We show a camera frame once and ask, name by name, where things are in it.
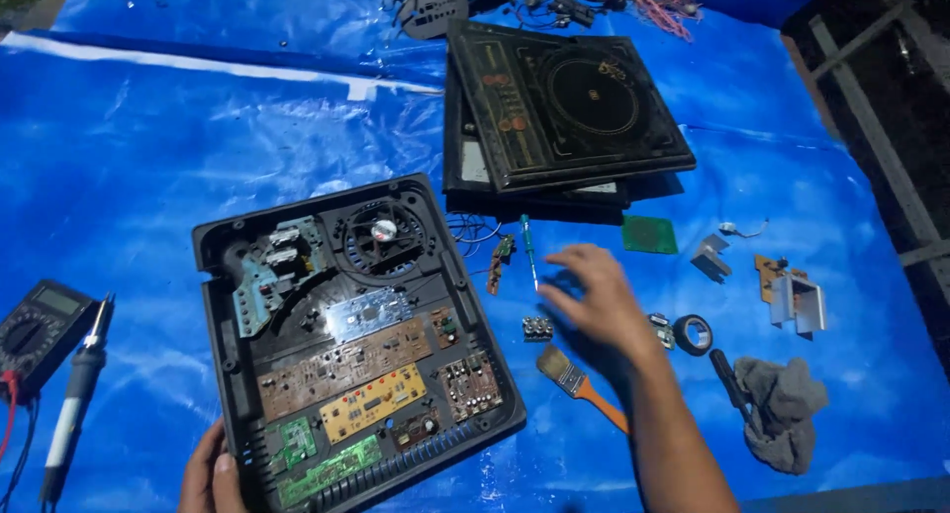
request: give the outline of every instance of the brown circuit board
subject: brown circuit board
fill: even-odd
[[[347,391],[320,408],[323,426],[335,445],[426,395],[415,363]]]
[[[484,351],[445,365],[439,369],[439,378],[455,422],[502,404],[502,394]]]
[[[444,307],[428,314],[428,320],[435,331],[435,340],[440,349],[457,344],[462,339],[462,331],[455,321],[454,310]]]
[[[808,274],[797,268],[789,268],[788,266],[782,268],[779,265],[779,261],[769,259],[758,253],[755,253],[755,270],[759,271],[759,291],[762,295],[762,301],[766,303],[771,303],[771,282],[773,279],[789,273],[793,276],[799,276],[802,279],[808,279]]]
[[[267,422],[302,410],[373,378],[432,355],[423,319],[412,318],[372,335],[257,377]]]
[[[439,410],[432,408],[403,422],[397,422],[389,431],[389,435],[392,437],[396,450],[402,452],[426,437],[435,435],[440,427]]]

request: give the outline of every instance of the black electrical tape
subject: black electrical tape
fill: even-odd
[[[694,342],[690,339],[689,327],[696,328],[699,333],[699,340]],[[676,344],[690,355],[699,357],[705,355],[713,345],[713,328],[703,320],[698,314],[687,314],[676,320],[672,324],[672,336],[676,339]]]

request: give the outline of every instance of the blue tarp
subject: blue tarp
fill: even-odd
[[[69,0],[58,41],[11,35],[0,45],[9,260],[0,311],[41,277],[118,295],[109,364],[61,513],[172,511],[184,462],[220,413],[204,275],[191,251],[196,224],[414,172],[441,188],[442,96],[425,85],[441,78],[444,45],[399,38],[386,47],[379,0],[348,2],[351,11],[331,10],[331,0]],[[776,31],[716,13],[691,27],[692,46],[623,15],[601,18],[596,30],[633,37],[695,152],[698,168],[678,175],[684,193],[628,211],[670,218],[682,253],[624,252],[616,227],[539,220],[539,254],[596,242],[624,264],[645,309],[704,316],[731,359],[808,361],[831,405],[815,418],[811,470],[796,478],[753,459],[706,358],[670,354],[740,500],[944,474],[950,388],[867,181],[821,127]],[[299,47],[296,58],[270,56],[282,53],[281,40]],[[201,56],[208,60],[194,58],[192,46],[220,49]],[[221,61],[252,58],[322,71]],[[689,263],[719,222],[753,230],[766,217],[762,236],[730,240],[724,285]],[[825,288],[828,330],[814,342],[768,324],[754,252],[787,255]],[[470,257],[469,270],[488,257]],[[484,275],[473,277],[483,288]],[[537,313],[525,299],[531,288],[516,255],[499,295],[480,292],[525,399],[526,428],[376,510],[641,509],[622,434],[541,376],[540,346],[521,342],[521,318]],[[44,389],[11,510],[36,507],[67,373]],[[25,434],[21,411],[0,473],[12,471]]]

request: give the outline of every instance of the screwdriver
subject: screwdriver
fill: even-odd
[[[534,244],[531,243],[531,227],[528,225],[528,215],[522,215],[522,240],[524,250],[528,253],[528,262],[531,263],[531,277],[535,280],[535,290],[538,289],[538,271],[534,267]]]
[[[99,371],[105,366],[105,350],[102,347],[105,345],[105,326],[108,325],[113,303],[114,298],[110,301],[107,293],[99,304],[99,313],[96,313],[92,330],[72,358],[72,373],[65,386],[63,409],[60,410],[49,445],[46,473],[40,489],[41,504],[55,504],[63,492],[72,448],[75,448],[76,438],[82,431],[83,417],[86,416],[92,392],[96,388]]]

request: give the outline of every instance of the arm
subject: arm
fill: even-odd
[[[739,511],[683,401],[665,350],[610,252],[581,244],[545,260],[574,273],[586,293],[580,301],[550,285],[542,285],[539,293],[588,336],[614,346],[630,360],[635,458],[644,506],[655,513]],[[687,482],[689,488],[671,484],[676,481]]]

